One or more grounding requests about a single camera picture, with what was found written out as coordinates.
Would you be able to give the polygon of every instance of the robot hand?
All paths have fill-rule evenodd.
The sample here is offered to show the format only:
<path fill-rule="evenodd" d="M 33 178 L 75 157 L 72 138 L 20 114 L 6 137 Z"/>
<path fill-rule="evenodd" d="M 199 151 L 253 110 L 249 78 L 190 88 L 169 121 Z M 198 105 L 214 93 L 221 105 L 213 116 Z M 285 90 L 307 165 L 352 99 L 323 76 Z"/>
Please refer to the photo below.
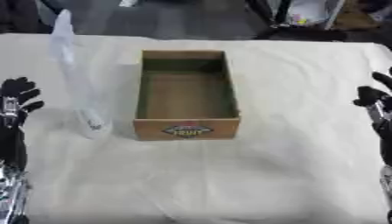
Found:
<path fill-rule="evenodd" d="M 0 89 L 0 143 L 14 137 L 32 111 L 44 106 L 42 101 L 28 103 L 40 94 L 27 78 L 6 80 Z"/>
<path fill-rule="evenodd" d="M 20 171 L 27 164 L 24 133 L 20 127 L 29 113 L 44 106 L 42 101 L 27 103 L 40 91 L 26 78 L 6 80 L 0 89 L 0 160 Z"/>
<path fill-rule="evenodd" d="M 373 78 L 392 90 L 392 78 L 373 73 Z M 392 97 L 372 87 L 358 87 L 359 99 L 353 103 L 365 107 L 373 121 L 373 128 L 381 138 L 381 156 L 386 165 L 392 166 Z"/>

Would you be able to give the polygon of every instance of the plastic bag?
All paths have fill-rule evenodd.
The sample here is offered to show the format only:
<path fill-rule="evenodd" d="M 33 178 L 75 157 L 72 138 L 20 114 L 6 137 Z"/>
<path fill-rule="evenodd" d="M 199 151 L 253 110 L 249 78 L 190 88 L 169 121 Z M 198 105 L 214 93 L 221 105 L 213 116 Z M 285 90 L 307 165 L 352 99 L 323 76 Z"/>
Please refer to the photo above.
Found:
<path fill-rule="evenodd" d="M 64 75 L 82 133 L 88 138 L 103 137 L 112 130 L 112 121 L 104 102 L 97 97 L 90 80 L 83 73 L 82 65 L 76 62 L 71 16 L 70 11 L 63 10 L 56 19 L 52 33 L 52 54 Z"/>

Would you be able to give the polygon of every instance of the label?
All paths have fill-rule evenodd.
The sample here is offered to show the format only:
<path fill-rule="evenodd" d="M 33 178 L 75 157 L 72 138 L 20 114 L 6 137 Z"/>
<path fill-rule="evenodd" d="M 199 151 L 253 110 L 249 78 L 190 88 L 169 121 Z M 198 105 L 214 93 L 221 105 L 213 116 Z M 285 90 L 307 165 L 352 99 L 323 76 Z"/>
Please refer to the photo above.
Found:
<path fill-rule="evenodd" d="M 201 134 L 208 133 L 211 131 L 214 130 L 204 126 L 189 125 L 189 124 L 172 126 L 170 128 L 163 130 L 164 133 L 174 135 L 176 137 L 183 137 L 183 138 L 194 138 Z"/>

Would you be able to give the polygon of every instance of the wooden box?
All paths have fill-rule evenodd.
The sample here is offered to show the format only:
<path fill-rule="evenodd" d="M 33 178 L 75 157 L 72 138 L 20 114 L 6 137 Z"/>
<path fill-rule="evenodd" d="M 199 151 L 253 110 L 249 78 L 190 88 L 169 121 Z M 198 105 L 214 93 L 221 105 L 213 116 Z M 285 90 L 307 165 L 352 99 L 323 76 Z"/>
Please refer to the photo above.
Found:
<path fill-rule="evenodd" d="M 224 52 L 143 52 L 134 120 L 140 140 L 229 139 L 239 123 Z"/>

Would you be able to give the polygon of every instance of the table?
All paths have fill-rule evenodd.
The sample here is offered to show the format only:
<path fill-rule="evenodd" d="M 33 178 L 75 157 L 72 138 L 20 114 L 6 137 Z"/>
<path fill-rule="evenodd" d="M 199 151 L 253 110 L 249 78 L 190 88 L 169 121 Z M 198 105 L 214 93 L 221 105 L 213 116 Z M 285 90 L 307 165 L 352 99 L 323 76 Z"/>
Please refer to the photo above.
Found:
<path fill-rule="evenodd" d="M 26 75 L 46 101 L 24 127 L 31 223 L 384 223 L 378 138 L 351 100 L 357 86 L 377 86 L 371 71 L 392 65 L 387 48 L 98 36 L 76 45 L 112 105 L 106 139 L 76 131 L 48 36 L 0 36 L 1 80 Z M 242 116 L 237 138 L 135 140 L 142 49 L 226 51 Z"/>

